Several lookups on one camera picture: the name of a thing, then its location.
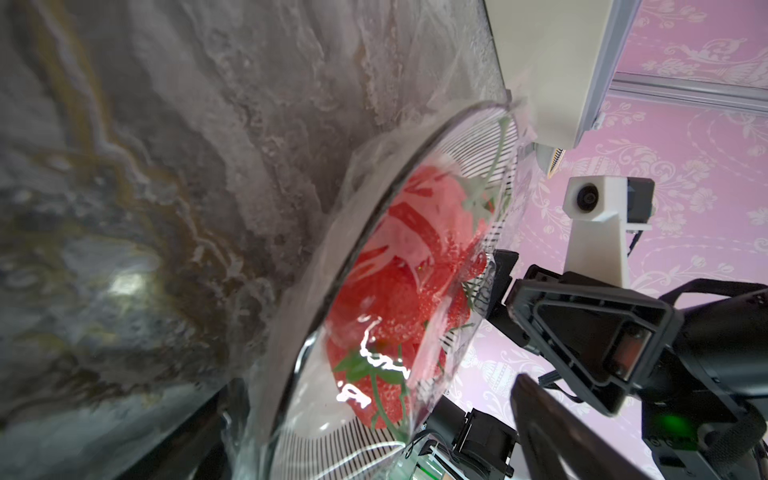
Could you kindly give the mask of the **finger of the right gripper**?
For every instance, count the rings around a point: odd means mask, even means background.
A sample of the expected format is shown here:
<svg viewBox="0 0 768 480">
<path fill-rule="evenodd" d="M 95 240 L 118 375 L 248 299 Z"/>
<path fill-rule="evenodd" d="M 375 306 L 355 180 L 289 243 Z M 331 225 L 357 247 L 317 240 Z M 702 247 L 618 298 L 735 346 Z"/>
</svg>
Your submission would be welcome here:
<svg viewBox="0 0 768 480">
<path fill-rule="evenodd" d="M 528 335 L 513 321 L 504 303 L 512 284 L 511 273 L 518 260 L 519 254 L 514 251 L 496 249 L 493 252 L 494 276 L 485 319 L 518 347 L 525 348 Z"/>
</svg>

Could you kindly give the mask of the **beige plastic wrap dispenser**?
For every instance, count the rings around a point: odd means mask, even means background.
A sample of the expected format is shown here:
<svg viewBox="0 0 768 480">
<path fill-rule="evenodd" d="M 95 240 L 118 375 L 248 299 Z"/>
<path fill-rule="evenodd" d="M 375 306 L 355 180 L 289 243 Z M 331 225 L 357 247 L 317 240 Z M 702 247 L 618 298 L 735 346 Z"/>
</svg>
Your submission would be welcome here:
<svg viewBox="0 0 768 480">
<path fill-rule="evenodd" d="M 526 100 L 540 144 L 570 150 L 593 128 L 639 8 L 633 0 L 485 3 L 504 84 Z"/>
</svg>

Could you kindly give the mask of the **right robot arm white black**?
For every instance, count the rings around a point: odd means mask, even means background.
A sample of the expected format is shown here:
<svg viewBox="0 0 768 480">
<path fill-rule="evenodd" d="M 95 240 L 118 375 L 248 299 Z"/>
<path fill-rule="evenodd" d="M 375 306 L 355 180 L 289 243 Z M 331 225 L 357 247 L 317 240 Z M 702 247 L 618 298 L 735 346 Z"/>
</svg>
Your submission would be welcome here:
<svg viewBox="0 0 768 480">
<path fill-rule="evenodd" d="M 767 475 L 767 288 L 700 278 L 653 298 L 493 253 L 487 320 L 544 358 L 542 388 L 604 416 L 642 405 L 641 437 L 667 479 Z"/>
</svg>

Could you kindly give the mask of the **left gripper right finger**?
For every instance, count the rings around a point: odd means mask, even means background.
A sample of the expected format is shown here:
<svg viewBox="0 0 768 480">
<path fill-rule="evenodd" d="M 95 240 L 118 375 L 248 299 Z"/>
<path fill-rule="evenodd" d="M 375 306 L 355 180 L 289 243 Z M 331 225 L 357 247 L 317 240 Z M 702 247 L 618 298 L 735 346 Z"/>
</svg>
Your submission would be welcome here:
<svg viewBox="0 0 768 480">
<path fill-rule="evenodd" d="M 531 478 L 646 477 L 528 375 L 516 377 L 510 404 Z"/>
</svg>

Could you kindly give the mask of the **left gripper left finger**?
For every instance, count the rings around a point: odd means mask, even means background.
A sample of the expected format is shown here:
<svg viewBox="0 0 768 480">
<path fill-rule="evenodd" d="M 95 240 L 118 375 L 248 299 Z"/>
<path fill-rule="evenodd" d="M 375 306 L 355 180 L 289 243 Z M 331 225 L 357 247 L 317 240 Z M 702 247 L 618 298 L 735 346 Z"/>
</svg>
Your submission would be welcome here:
<svg viewBox="0 0 768 480">
<path fill-rule="evenodd" d="M 233 426 L 231 410 L 239 398 L 240 385 L 226 385 L 119 477 L 229 479 L 225 435 Z"/>
</svg>

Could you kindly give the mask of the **striped plate of strawberries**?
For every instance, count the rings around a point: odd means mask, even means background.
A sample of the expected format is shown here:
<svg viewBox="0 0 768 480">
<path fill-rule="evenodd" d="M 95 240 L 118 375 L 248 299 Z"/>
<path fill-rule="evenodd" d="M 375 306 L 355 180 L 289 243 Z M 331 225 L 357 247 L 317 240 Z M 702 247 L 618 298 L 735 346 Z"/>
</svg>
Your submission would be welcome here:
<svg viewBox="0 0 768 480">
<path fill-rule="evenodd" d="M 487 308 L 519 125 L 510 104 L 468 102 L 353 154 L 250 377 L 234 478 L 395 474 Z"/>
</svg>

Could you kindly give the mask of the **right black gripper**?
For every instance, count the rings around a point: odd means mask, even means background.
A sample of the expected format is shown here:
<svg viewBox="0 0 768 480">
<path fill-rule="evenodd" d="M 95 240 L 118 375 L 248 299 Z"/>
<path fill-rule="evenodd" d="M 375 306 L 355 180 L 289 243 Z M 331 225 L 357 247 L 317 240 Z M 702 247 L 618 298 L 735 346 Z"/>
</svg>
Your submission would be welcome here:
<svg viewBox="0 0 768 480">
<path fill-rule="evenodd" d="M 506 309 L 522 346 L 603 415 L 635 393 L 646 432 L 766 429 L 764 287 L 679 287 L 653 298 L 596 281 L 518 279 Z"/>
</svg>

